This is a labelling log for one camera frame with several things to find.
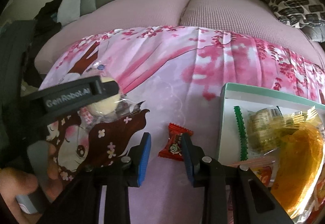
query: yellow snack package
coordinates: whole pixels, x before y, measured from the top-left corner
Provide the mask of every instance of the yellow snack package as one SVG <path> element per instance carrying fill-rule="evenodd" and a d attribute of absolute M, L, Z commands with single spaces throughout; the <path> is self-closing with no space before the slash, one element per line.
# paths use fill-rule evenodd
<path fill-rule="evenodd" d="M 295 132 L 281 137 L 279 169 L 271 189 L 292 219 L 303 213 L 324 163 L 324 139 L 315 127 L 319 125 L 316 115 L 304 115 L 303 120 L 285 122 L 284 129 Z"/>

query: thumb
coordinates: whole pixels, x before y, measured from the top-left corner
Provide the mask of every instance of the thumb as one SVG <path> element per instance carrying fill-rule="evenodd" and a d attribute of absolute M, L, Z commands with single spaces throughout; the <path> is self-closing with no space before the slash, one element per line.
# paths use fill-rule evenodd
<path fill-rule="evenodd" d="M 37 178 L 34 175 L 13 169 L 0 170 L 0 193 L 19 223 L 29 223 L 22 214 L 20 206 L 16 201 L 17 195 L 28 195 L 38 187 Z"/>

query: cartoon eye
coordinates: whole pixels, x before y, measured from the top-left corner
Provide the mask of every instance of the cartoon eye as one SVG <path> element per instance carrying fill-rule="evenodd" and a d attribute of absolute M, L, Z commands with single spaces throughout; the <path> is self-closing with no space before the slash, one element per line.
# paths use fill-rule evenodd
<path fill-rule="evenodd" d="M 80 158 L 83 158 L 86 154 L 86 150 L 84 148 L 84 146 L 82 145 L 79 145 L 78 148 L 77 148 L 77 155 L 80 157 Z"/>

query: red snack package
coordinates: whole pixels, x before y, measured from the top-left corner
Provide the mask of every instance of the red snack package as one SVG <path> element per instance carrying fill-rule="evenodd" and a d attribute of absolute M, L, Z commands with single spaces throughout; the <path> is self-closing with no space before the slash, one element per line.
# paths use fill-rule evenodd
<path fill-rule="evenodd" d="M 183 161 L 181 137 L 183 133 L 193 135 L 193 131 L 170 123 L 168 126 L 169 140 L 163 150 L 158 153 L 159 157 Z"/>

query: black and white patterned pillow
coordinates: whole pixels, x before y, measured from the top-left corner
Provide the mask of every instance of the black and white patterned pillow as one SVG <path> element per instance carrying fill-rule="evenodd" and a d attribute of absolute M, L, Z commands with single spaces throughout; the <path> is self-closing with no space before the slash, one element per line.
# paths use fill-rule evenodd
<path fill-rule="evenodd" d="M 277 19 L 291 27 L 325 25 L 325 7 L 320 0 L 265 0 Z"/>

